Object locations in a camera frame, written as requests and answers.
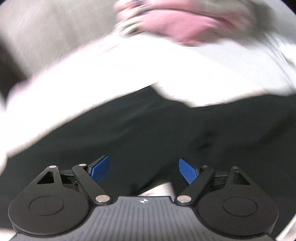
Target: triangular cutout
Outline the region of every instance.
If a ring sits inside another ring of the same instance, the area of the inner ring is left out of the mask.
[[[44,175],[44,177],[37,184],[48,184],[54,183],[54,174],[53,172],[48,172]]]
[[[239,172],[235,172],[234,173],[233,184],[237,184],[237,185],[250,185],[250,183]]]

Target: ribbed gray surface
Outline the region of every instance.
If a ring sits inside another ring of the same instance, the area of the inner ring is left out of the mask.
[[[193,210],[174,205],[168,197],[119,197],[115,204],[94,209],[71,233],[47,241],[222,241],[232,240],[204,227]],[[17,235],[12,241],[38,241]],[[268,236],[253,239],[271,241]]]

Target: silver screw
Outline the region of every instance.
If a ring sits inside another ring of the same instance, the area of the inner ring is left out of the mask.
[[[110,197],[108,195],[99,195],[96,196],[97,202],[108,202],[110,200]]]
[[[181,195],[179,197],[177,197],[177,200],[180,202],[180,203],[188,203],[191,201],[191,197],[187,196],[187,195]]]

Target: logo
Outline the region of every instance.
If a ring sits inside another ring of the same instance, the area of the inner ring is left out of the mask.
[[[146,198],[143,198],[143,199],[141,199],[139,202],[145,204],[145,203],[147,203],[147,202],[149,202],[149,201],[148,201]]]

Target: blue gripper pad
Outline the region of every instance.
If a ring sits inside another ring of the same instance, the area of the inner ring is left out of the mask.
[[[102,179],[107,175],[110,167],[110,161],[108,156],[102,156],[92,164],[88,165],[87,172],[91,178],[100,183]]]
[[[198,177],[196,169],[190,166],[182,158],[179,160],[179,171],[189,184],[191,184]]]

